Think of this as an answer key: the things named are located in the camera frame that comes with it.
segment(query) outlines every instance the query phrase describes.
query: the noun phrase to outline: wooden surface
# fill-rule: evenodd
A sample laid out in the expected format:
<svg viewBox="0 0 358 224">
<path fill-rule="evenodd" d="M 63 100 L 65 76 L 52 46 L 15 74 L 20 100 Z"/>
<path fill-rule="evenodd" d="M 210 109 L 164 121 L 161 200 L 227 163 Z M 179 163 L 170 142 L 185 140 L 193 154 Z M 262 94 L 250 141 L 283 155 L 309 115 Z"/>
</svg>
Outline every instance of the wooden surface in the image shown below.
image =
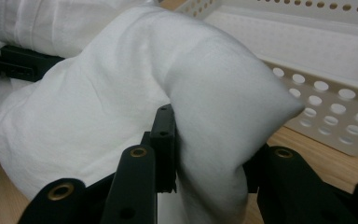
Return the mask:
<svg viewBox="0 0 358 224">
<path fill-rule="evenodd" d="M 277 131 L 268 143 L 296 150 L 322 180 L 331 185 L 352 192 L 358 183 L 358 157 L 347 156 L 287 128 Z M 243 224 L 263 223 L 255 199 L 256 195 L 249 196 Z M 0 223 L 16 223 L 27 204 L 28 200 L 17 191 L 0 166 Z"/>
</svg>

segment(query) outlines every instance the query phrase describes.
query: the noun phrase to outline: white container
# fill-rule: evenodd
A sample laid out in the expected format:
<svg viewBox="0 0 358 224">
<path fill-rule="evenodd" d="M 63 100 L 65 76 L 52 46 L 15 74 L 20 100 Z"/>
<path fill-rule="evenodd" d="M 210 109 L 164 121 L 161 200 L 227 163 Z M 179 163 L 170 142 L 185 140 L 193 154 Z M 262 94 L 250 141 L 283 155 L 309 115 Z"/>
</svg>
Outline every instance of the white container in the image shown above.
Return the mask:
<svg viewBox="0 0 358 224">
<path fill-rule="evenodd" d="M 287 127 L 358 156 L 358 0 L 187 0 L 175 11 L 236 37 L 304 102 Z"/>
</svg>

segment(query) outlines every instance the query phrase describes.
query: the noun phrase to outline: white cloth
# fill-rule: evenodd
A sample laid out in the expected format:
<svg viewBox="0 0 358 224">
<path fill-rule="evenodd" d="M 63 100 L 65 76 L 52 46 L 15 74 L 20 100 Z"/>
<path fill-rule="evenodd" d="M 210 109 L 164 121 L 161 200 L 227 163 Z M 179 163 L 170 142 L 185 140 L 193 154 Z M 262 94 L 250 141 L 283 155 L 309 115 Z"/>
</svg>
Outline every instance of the white cloth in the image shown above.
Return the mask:
<svg viewBox="0 0 358 224">
<path fill-rule="evenodd" d="M 162 194 L 159 223 L 242 223 L 241 165 L 301 103 L 241 43 L 159 7 L 126 10 L 90 39 L 35 84 L 0 81 L 0 162 L 13 183 L 32 199 L 62 177 L 98 181 L 171 103 L 179 192 Z"/>
</svg>

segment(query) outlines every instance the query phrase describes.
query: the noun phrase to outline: perforated basket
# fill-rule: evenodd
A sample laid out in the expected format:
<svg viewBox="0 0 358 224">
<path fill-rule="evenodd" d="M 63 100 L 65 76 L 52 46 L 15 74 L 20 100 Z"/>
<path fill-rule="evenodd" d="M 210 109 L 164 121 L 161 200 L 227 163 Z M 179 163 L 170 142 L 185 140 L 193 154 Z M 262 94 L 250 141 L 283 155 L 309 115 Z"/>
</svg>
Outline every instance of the perforated basket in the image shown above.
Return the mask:
<svg viewBox="0 0 358 224">
<path fill-rule="evenodd" d="M 182 1 L 175 11 L 236 37 L 304 102 L 287 127 L 358 155 L 358 0 Z"/>
</svg>

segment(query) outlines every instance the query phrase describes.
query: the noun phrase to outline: white plastic basket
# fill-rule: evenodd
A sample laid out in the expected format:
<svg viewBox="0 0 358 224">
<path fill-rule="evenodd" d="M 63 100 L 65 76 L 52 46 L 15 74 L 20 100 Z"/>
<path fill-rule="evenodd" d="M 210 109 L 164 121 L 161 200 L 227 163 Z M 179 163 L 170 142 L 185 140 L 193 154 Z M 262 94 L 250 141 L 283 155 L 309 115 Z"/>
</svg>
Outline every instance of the white plastic basket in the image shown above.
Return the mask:
<svg viewBox="0 0 358 224">
<path fill-rule="evenodd" d="M 358 155 L 358 0 L 183 2 L 175 11 L 236 37 L 304 102 L 287 127 Z"/>
</svg>

